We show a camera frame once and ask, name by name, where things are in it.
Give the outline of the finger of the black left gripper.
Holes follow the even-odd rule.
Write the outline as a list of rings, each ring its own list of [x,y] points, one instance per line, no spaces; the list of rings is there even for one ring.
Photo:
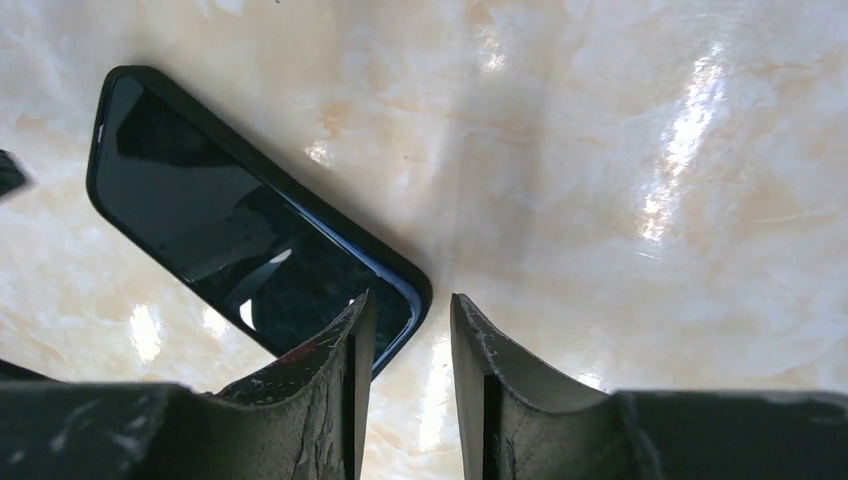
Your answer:
[[[14,156],[6,150],[0,151],[0,196],[9,194],[28,185],[28,176],[20,168]]]

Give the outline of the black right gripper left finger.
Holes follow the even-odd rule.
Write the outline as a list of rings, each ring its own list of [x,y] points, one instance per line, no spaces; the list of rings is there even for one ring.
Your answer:
[[[376,306],[217,393],[177,383],[71,383],[1,365],[5,479],[356,479]]]

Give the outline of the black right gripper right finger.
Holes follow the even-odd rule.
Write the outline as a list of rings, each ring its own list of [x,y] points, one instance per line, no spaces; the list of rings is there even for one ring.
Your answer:
[[[825,391],[618,390],[558,371],[451,300],[468,479],[843,479],[847,399]]]

